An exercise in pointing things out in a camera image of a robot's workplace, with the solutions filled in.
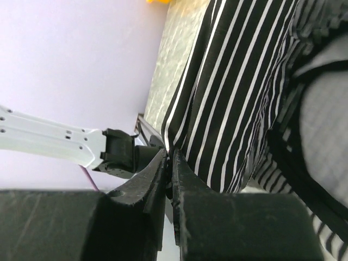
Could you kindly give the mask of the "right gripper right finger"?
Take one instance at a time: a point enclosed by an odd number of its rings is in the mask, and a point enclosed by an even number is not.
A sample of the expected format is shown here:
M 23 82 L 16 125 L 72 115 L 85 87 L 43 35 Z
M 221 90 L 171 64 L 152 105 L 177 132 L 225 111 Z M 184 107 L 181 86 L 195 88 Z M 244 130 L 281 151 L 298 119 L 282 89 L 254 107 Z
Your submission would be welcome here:
M 181 260 L 323 260 L 302 203 L 289 194 L 220 194 L 173 154 L 173 217 Z

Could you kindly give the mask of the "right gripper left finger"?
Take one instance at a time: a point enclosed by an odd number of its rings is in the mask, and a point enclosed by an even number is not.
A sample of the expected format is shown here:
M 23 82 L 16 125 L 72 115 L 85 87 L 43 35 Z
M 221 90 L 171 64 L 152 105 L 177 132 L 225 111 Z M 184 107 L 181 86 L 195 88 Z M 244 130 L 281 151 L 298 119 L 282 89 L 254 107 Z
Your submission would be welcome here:
M 166 152 L 109 192 L 1 191 L 1 260 L 156 260 Z

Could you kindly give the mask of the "black striped tank top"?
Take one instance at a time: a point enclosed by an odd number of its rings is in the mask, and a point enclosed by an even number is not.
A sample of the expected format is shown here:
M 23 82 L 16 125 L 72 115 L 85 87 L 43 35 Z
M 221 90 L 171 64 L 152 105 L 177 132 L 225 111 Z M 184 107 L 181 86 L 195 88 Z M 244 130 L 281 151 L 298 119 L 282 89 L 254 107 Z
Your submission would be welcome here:
M 216 192 L 295 195 L 347 260 L 347 1 L 210 1 L 161 134 Z

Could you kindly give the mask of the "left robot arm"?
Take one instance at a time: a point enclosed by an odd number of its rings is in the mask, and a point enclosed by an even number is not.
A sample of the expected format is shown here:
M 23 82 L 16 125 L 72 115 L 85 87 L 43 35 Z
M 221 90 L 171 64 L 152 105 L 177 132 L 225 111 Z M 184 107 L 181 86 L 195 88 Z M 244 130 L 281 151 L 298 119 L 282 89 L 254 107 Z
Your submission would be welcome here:
M 1 149 L 65 159 L 86 169 L 130 179 L 160 147 L 136 145 L 121 130 L 74 127 L 1 106 Z

